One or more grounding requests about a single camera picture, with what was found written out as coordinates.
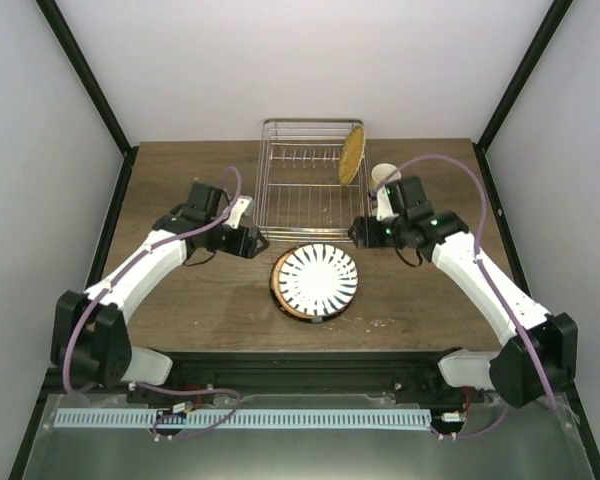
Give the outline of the white blue striped plate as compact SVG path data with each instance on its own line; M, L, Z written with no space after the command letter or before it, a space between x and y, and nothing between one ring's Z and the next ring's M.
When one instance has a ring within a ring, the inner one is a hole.
M286 256L279 274L285 282L284 293L295 296L292 288L303 284L337 283L343 290L352 292L359 285L359 275L354 259L344 250L330 244L310 243L292 248Z

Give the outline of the yellow woven pattern plate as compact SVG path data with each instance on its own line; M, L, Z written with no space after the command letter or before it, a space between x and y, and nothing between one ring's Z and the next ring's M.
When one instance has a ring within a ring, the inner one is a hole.
M348 134L341 150L338 163L338 182L341 186L349 185L356 176L364 158L365 144L365 130L357 125Z

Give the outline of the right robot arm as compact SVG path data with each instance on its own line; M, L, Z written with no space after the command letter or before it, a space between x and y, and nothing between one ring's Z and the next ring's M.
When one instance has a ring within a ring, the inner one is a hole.
M424 378L438 403L460 387L491 390L521 408L562 390L575 377L578 329L566 313L554 315L521 290L482 250L475 234L452 211L437 213L416 176L380 188L377 210L348 231L359 248L410 248L446 274L494 331L498 352L453 351Z

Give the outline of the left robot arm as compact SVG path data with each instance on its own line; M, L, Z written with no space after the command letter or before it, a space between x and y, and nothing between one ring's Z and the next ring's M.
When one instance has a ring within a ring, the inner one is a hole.
M236 192L222 207L225 196L221 187L194 183L187 201L158 219L119 267L82 292L60 296L51 361L60 368L67 393L78 393L72 383L78 380L87 388L149 384L150 393L164 404L183 395L185 381L172 371L172 359L132 345L128 324L151 291L196 251L252 259L267 248L259 229L242 222L253 210L253 199Z

